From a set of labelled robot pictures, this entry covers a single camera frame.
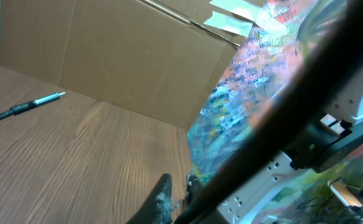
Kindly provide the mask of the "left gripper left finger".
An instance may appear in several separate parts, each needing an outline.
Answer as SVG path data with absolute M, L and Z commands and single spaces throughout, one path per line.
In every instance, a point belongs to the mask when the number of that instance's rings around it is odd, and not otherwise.
M 163 174 L 139 210 L 127 224 L 170 224 L 172 223 L 172 177 Z

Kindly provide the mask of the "black cable silver plug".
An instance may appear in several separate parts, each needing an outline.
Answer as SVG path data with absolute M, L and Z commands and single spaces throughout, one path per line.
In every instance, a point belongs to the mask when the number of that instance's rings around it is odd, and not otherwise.
M 33 110 L 35 108 L 38 108 L 40 106 L 44 106 L 48 103 L 54 102 L 59 100 L 62 96 L 66 94 L 65 91 L 63 92 L 56 92 L 47 96 L 43 96 L 41 98 L 38 98 L 36 100 L 28 101 L 27 103 L 22 103 L 16 106 L 13 106 L 9 108 L 8 110 L 0 113 L 0 121 L 8 118 L 10 116 L 16 116 L 22 113 L 25 113 L 27 111 Z

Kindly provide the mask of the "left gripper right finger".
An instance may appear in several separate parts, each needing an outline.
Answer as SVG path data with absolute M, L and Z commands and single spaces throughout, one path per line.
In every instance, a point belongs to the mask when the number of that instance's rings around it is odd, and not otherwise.
M 200 194 L 202 184 L 196 175 L 189 175 L 186 185 L 186 205 L 190 205 Z

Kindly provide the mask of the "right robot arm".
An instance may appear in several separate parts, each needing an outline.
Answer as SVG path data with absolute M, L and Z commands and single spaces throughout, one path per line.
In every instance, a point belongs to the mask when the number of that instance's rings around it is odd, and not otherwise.
M 211 221 L 251 223 L 259 211 L 287 184 L 308 170 L 322 173 L 363 144 L 363 66 L 332 99 L 325 110 L 343 132 L 316 118 L 292 142 L 278 152 L 252 180 L 227 197 Z

